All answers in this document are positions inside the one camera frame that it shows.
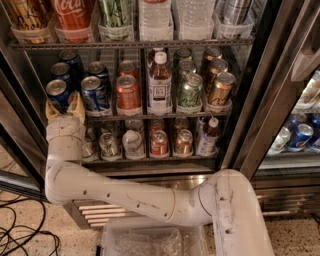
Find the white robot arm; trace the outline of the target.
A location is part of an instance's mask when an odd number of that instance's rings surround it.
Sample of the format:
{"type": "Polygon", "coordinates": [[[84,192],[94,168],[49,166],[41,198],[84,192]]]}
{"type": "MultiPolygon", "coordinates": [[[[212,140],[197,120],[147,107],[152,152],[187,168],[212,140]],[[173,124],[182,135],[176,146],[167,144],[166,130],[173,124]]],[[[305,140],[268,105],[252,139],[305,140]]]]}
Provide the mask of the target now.
{"type": "Polygon", "coordinates": [[[217,256],[275,256],[256,193],[242,173],[220,170],[191,190],[111,179],[81,165],[85,109],[80,94],[71,94],[66,113],[50,100],[45,112],[49,202],[65,205],[75,199],[95,199],[165,223],[211,223],[217,256]]]}

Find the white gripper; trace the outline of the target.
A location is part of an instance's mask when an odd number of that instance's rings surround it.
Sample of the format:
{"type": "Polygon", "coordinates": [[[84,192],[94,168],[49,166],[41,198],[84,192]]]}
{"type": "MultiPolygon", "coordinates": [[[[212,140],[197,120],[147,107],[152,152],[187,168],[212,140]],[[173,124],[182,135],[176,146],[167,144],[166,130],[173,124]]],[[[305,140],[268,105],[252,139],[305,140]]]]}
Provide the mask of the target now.
{"type": "Polygon", "coordinates": [[[46,139],[48,142],[47,162],[58,160],[80,162],[85,138],[85,107],[78,91],[71,93],[67,109],[69,114],[61,115],[48,99],[45,114],[48,121],[46,139]]]}

